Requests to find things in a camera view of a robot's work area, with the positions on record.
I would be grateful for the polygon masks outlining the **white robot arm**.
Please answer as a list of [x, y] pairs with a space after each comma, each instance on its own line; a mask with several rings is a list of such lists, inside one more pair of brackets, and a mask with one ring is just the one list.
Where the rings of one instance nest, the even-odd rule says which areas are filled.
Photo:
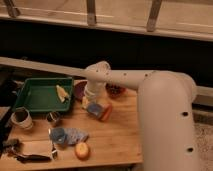
[[96, 63], [84, 70], [84, 76], [137, 92], [144, 171], [200, 171], [192, 114], [197, 86], [189, 75], [107, 70]]

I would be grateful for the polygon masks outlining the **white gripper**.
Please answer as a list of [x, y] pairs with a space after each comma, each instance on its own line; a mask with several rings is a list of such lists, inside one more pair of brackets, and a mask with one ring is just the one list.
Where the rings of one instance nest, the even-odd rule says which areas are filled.
[[86, 109], [89, 104], [96, 103], [104, 88], [104, 83], [87, 82], [84, 87], [82, 98], [82, 108]]

